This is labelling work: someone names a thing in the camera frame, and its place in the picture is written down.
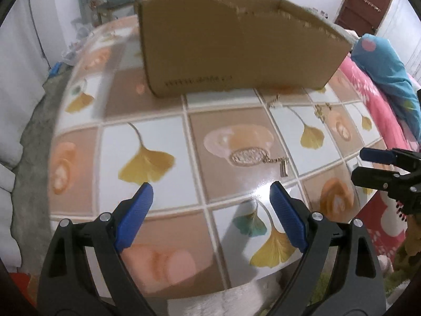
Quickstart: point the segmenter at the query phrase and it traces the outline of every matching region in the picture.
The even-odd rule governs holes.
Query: teal ginkgo leaf
[[[238,216],[232,220],[232,223],[234,223],[241,234],[247,235],[250,238],[265,235],[267,232],[266,225],[257,216],[257,206],[251,214]]]
[[[81,92],[81,87],[78,85],[76,88],[72,90],[72,95],[77,95]]]

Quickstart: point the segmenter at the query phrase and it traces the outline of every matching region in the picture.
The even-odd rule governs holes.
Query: white cloth
[[[16,0],[0,27],[0,257],[6,267],[20,267],[21,256],[10,234],[15,176],[22,156],[19,143],[35,106],[44,96],[42,84],[48,76],[29,0]]]
[[[255,315],[281,295],[281,271],[233,289],[168,301],[170,316]]]

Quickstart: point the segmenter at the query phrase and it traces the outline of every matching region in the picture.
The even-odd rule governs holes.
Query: brown door
[[[375,34],[391,0],[345,0],[336,24],[354,30],[359,37]]]

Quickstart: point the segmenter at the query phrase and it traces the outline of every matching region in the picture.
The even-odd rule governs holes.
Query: cardboard box
[[[286,0],[141,0],[147,80],[159,97],[188,92],[320,88],[351,44]]]

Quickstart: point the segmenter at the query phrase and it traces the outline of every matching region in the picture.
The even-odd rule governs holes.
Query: red object
[[[30,276],[25,273],[10,273],[10,277],[12,278],[13,282],[16,284],[22,295],[33,305],[34,301],[28,295],[28,284],[30,280]]]
[[[390,215],[385,213],[396,213],[396,202],[391,199],[384,201],[386,198],[388,197],[382,196],[380,191],[376,192],[356,217],[362,220],[367,228],[377,255],[384,254],[393,262],[397,249],[405,240],[405,231],[402,229],[401,221],[396,221],[394,225],[388,223],[386,230],[383,228],[385,223],[382,226],[382,217],[391,219]]]

